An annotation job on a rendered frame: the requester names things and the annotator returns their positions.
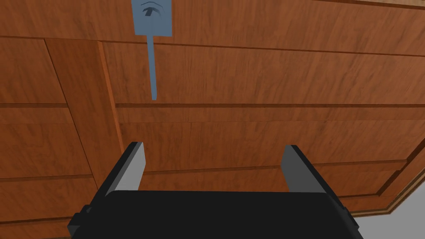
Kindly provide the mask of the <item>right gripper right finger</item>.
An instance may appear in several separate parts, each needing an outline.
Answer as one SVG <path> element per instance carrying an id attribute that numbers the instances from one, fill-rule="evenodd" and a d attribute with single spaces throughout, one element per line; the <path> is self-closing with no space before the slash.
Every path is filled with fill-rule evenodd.
<path id="1" fill-rule="evenodd" d="M 281 170 L 290 192 L 326 193 L 339 201 L 331 187 L 296 145 L 286 145 Z"/>

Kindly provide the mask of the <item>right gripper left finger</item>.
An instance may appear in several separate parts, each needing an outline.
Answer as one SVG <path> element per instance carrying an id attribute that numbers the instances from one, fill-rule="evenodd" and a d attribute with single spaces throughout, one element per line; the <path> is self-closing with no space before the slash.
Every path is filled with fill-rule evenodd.
<path id="1" fill-rule="evenodd" d="M 146 165 L 143 142 L 131 142 L 94 195 L 100 202 L 112 191 L 138 190 Z"/>

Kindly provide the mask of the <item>brown wooden door leaf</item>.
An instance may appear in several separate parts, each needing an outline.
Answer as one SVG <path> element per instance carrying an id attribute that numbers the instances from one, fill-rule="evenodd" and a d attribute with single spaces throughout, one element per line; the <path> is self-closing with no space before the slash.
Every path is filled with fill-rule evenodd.
<path id="1" fill-rule="evenodd" d="M 300 147 L 356 219 L 425 181 L 425 0 L 0 0 L 0 239 L 66 228 L 124 148 L 143 190 L 287 190 Z"/>

